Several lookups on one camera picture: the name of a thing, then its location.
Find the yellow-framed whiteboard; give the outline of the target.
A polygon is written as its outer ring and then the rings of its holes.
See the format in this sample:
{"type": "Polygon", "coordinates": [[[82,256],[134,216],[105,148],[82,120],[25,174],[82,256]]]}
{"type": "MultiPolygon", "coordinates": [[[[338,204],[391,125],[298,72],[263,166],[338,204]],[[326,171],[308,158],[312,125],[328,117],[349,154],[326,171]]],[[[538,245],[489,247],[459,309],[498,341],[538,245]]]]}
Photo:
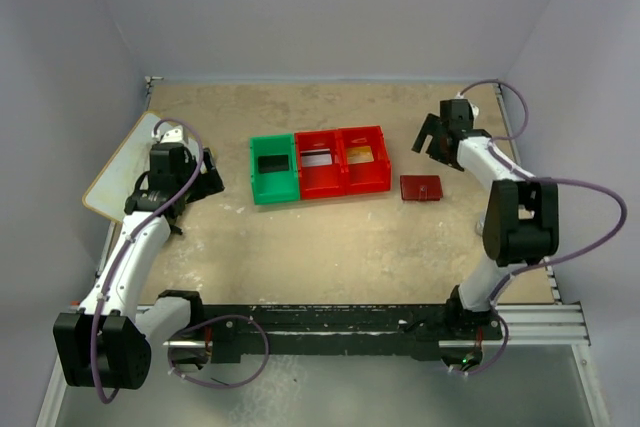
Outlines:
{"type": "Polygon", "coordinates": [[[113,222],[123,220],[125,200],[148,167],[152,130],[159,120],[153,112],[138,119],[86,190],[82,202],[87,209],[113,222]]]}

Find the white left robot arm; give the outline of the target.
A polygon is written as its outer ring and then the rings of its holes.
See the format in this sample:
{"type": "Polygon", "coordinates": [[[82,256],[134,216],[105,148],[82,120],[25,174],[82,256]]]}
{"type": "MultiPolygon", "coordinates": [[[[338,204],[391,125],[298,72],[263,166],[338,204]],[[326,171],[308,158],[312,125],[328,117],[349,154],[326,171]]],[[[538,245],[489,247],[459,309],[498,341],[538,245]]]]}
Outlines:
{"type": "Polygon", "coordinates": [[[158,142],[149,168],[124,203],[122,230],[94,287],[72,312],[58,315],[53,335],[68,385],[135,390],[147,378],[153,346],[177,332],[202,334],[204,306],[195,291],[166,290],[144,314],[139,299],[165,242],[179,234],[187,204],[223,192],[207,148],[192,153],[181,142],[158,142]]]}

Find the green plastic bin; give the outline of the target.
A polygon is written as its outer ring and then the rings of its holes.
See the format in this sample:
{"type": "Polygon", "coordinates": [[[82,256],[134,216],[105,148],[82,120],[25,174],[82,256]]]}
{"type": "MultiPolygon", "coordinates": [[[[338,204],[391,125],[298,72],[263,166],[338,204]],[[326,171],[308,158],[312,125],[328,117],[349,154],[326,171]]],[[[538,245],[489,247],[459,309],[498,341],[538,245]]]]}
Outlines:
{"type": "Polygon", "coordinates": [[[250,183],[256,205],[300,199],[295,138],[292,133],[251,137],[250,183]]]}

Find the black card in green bin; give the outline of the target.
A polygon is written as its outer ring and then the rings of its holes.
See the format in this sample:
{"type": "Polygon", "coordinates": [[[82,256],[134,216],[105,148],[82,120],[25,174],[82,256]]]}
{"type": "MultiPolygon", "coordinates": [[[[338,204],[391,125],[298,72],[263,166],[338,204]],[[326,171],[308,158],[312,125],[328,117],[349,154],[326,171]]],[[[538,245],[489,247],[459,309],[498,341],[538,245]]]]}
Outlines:
{"type": "Polygon", "coordinates": [[[257,158],[258,172],[261,175],[290,170],[290,158],[287,154],[261,155],[257,158]]]}

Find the outer red plastic bin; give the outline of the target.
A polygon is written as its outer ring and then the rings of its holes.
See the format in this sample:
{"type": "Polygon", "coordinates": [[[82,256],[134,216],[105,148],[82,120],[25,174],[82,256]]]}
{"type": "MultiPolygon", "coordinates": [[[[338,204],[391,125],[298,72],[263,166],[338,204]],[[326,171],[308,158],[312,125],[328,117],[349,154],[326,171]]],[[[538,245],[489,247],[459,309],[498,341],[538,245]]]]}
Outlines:
{"type": "Polygon", "coordinates": [[[373,194],[391,189],[391,161],[380,126],[340,130],[346,159],[346,193],[373,194]]]}

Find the red leather card holder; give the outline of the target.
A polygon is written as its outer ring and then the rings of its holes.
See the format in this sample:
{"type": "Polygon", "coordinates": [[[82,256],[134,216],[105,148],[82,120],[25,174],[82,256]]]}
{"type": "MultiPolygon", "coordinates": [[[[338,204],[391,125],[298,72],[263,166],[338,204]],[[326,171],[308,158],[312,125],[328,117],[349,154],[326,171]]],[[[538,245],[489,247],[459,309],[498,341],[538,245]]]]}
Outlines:
{"type": "Polygon", "coordinates": [[[403,201],[430,202],[443,198],[441,179],[437,175],[401,175],[403,201]]]}

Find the middle red plastic bin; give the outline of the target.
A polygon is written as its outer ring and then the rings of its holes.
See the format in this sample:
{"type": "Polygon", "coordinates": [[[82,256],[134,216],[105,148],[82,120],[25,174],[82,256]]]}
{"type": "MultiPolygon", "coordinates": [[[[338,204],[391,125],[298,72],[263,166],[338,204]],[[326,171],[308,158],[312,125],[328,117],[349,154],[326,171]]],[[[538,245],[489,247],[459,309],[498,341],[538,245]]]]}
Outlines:
{"type": "Polygon", "coordinates": [[[297,132],[294,139],[301,199],[344,196],[346,160],[340,131],[297,132]]]}

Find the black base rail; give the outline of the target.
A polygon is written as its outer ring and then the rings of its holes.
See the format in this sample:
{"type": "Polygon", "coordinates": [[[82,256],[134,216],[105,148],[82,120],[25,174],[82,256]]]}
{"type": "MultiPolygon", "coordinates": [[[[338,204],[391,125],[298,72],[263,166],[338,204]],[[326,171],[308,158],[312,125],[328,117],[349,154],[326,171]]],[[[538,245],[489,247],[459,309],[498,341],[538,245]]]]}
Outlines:
{"type": "Polygon", "coordinates": [[[499,341],[488,321],[451,326],[444,304],[214,305],[196,315],[210,327],[175,334],[165,345],[189,355],[208,351],[212,363],[238,363],[244,355],[401,356],[438,360],[447,347],[471,349],[499,341]]]}

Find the aluminium table frame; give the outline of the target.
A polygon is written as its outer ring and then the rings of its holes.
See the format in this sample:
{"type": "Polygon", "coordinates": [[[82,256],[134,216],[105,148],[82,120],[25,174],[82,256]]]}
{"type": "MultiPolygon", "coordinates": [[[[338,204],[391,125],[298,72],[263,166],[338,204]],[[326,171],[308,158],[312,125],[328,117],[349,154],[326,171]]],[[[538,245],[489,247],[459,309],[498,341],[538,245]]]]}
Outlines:
{"type": "Polygon", "coordinates": [[[468,376],[482,372],[484,340],[506,345],[509,326],[497,301],[518,275],[559,264],[558,189],[509,160],[497,140],[474,125],[476,107],[463,94],[425,119],[416,152],[471,172],[490,193],[482,230],[486,261],[443,304],[206,305],[194,291],[168,290],[146,311],[138,300],[161,247],[187,204],[222,192],[209,149],[186,124],[155,125],[150,167],[125,203],[120,238],[86,298],[61,313],[53,335],[66,382],[92,387],[104,403],[140,388],[156,345],[177,349],[195,336],[218,363],[245,355],[408,356],[441,358],[468,376]]]}

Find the orange card in red bin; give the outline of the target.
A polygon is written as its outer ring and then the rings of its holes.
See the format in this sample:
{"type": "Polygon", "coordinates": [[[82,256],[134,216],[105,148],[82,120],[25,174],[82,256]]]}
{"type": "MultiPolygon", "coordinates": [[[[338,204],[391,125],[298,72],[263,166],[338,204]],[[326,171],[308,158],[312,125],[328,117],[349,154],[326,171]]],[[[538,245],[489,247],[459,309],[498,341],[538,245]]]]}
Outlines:
{"type": "Polygon", "coordinates": [[[369,145],[352,146],[346,149],[349,165],[370,163],[375,161],[374,153],[369,145]]]}

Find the white card with black stripe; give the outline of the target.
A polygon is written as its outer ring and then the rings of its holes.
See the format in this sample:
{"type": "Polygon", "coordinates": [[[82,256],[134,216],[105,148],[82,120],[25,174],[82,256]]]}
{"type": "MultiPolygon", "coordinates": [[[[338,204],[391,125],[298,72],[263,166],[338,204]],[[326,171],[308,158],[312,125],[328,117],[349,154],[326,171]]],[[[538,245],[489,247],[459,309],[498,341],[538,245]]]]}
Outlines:
{"type": "Polygon", "coordinates": [[[303,168],[329,166],[333,164],[333,155],[330,149],[301,151],[300,164],[303,168]]]}

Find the red plastic bin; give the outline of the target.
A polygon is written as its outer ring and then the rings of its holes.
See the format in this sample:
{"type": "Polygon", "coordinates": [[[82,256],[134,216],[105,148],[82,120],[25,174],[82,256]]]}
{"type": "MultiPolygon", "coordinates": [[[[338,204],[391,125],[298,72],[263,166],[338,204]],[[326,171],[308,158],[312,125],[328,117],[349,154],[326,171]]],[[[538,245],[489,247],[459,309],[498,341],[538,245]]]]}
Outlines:
{"type": "Polygon", "coordinates": [[[380,126],[340,130],[346,159],[346,193],[373,194],[391,189],[391,161],[380,126]]]}
{"type": "Polygon", "coordinates": [[[301,199],[344,196],[346,160],[340,131],[297,132],[294,139],[301,199]]]}

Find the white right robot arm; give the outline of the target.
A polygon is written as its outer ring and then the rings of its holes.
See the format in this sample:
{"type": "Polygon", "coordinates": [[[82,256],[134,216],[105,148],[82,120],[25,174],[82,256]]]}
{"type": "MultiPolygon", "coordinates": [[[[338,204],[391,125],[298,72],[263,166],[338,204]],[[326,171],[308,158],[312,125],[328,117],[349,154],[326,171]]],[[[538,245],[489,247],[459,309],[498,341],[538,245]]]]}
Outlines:
{"type": "Polygon", "coordinates": [[[467,338],[492,308],[517,270],[532,267],[559,247],[558,187],[519,168],[484,129],[474,127],[477,109],[467,99],[440,102],[425,118],[412,150],[473,174],[489,192],[482,224],[484,257],[446,302],[445,327],[467,338]]]}

